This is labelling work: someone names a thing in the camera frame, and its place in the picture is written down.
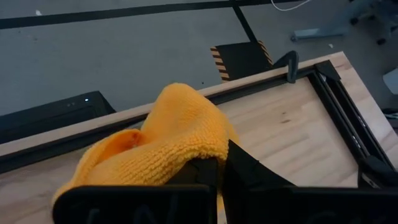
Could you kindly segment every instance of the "wooden edge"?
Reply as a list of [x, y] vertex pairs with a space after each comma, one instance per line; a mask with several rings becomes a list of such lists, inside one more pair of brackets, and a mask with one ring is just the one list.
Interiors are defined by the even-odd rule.
[[[343, 52], [338, 52], [335, 54], [326, 55], [324, 57], [318, 57], [318, 58], [315, 58], [312, 60], [307, 60], [305, 62], [300, 62], [298, 67], [299, 68], [309, 67], [313, 64], [323, 62], [326, 60], [331, 60], [334, 58], [339, 58], [339, 57], [343, 57], [345, 60], [347, 60], [346, 56]], [[287, 73], [287, 67], [278, 68], [278, 69], [271, 70], [268, 72], [263, 72], [263, 73], [260, 73], [257, 75], [251, 75], [249, 77], [241, 78], [238, 80], [233, 80], [233, 81], [223, 83], [220, 85], [211, 86], [208, 88], [201, 89], [201, 90], [199, 90], [199, 92], [203, 96], [208, 96], [208, 95], [212, 95], [215, 93], [219, 93], [221, 91], [225, 91], [225, 90], [229, 90], [229, 89], [236, 88], [239, 86], [243, 86], [248, 83], [252, 83], [252, 82], [259, 81], [259, 80], [264, 80], [266, 78], [274, 77], [276, 75], [280, 75], [283, 73]], [[95, 118], [95, 119], [91, 119], [91, 120], [84, 121], [81, 123], [66, 126], [63, 128], [54, 129], [54, 130], [47, 131], [44, 133], [40, 133], [40, 134], [36, 134], [36, 135], [29, 136], [26, 138], [22, 138], [22, 139], [7, 142], [4, 144], [0, 144], [0, 156], [5, 156], [5, 155], [13, 153], [13, 152], [18, 152], [18, 151], [28, 149], [28, 148], [31, 148], [34, 146], [39, 146], [41, 144], [45, 144], [48, 142], [56, 141], [58, 139], [69, 137], [69, 136], [72, 136], [72, 135], [75, 135], [78, 133], [90, 131], [92, 129], [96, 129], [96, 128], [99, 128], [102, 126], [106, 126], [109, 124], [113, 124], [113, 123], [116, 123], [119, 121], [129, 119], [129, 118], [140, 116], [140, 115], [149, 113], [150, 110], [152, 109], [152, 107], [153, 107], [153, 103], [149, 103], [146, 105], [142, 105], [142, 106], [138, 106], [138, 107], [131, 108], [128, 110], [124, 110], [121, 112], [109, 114], [109, 115], [102, 116], [99, 118]]]

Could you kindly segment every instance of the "table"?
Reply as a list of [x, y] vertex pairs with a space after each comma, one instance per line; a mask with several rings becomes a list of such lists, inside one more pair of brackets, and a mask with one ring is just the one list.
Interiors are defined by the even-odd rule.
[[[376, 139], [398, 167], [398, 137], [343, 52], [300, 63], [331, 60]], [[200, 90], [210, 95], [287, 72], [280, 68]], [[0, 145], [4, 154], [150, 111], [152, 104]], [[219, 105], [241, 147], [266, 167], [299, 186], [356, 187], [357, 166], [307, 79]], [[51, 223], [50, 199], [73, 174], [85, 149], [0, 175], [2, 223]], [[224, 222], [223, 211], [219, 223]]]

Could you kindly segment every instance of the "black metal frame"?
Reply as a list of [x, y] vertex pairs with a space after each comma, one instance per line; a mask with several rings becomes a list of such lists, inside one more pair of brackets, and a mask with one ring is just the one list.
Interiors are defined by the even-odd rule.
[[[371, 157], [381, 162], [384, 170], [395, 172], [394, 166], [340, 82], [340, 76], [331, 62], [325, 61], [300, 69], [295, 78], [305, 77], [309, 79], [358, 165]], [[286, 83], [288, 83], [287, 74], [277, 75], [272, 78], [215, 93], [207, 96], [207, 98], [215, 105], [219, 105]], [[93, 144], [109, 134], [144, 120], [146, 116], [147, 114], [129, 118], [91, 131], [2, 156], [0, 157], [0, 173]], [[382, 187], [382, 181], [378, 181], [375, 177], [377, 175], [377, 173], [364, 174], [361, 168], [359, 168], [358, 183], [362, 186], [365, 186], [364, 183], [368, 183], [371, 187]]]

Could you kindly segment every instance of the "floor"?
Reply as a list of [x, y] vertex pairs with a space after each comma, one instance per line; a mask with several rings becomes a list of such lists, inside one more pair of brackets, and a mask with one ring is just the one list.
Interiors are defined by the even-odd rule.
[[[0, 19], [203, 1], [8, 0], [0, 1]], [[384, 73], [398, 66], [398, 38], [376, 45], [377, 22], [360, 22], [344, 37], [290, 41], [293, 30], [321, 26], [347, 3], [313, 0], [289, 12], [270, 4], [241, 10], [274, 60], [290, 50], [296, 50], [300, 60], [343, 50], [378, 105], [398, 106], [398, 97], [382, 81]], [[216, 85], [221, 78], [209, 48], [247, 41], [231, 7], [3, 29], [0, 115], [94, 90], [121, 111], [154, 101], [169, 83], [196, 89]]]

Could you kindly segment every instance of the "orange microfiber cloth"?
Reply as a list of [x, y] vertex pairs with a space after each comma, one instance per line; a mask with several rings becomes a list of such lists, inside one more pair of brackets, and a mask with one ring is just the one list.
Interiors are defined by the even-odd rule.
[[72, 179], [55, 194], [81, 185], [162, 185], [193, 158], [217, 157], [238, 143], [227, 117], [185, 84], [163, 89], [141, 130], [127, 129], [92, 146]]

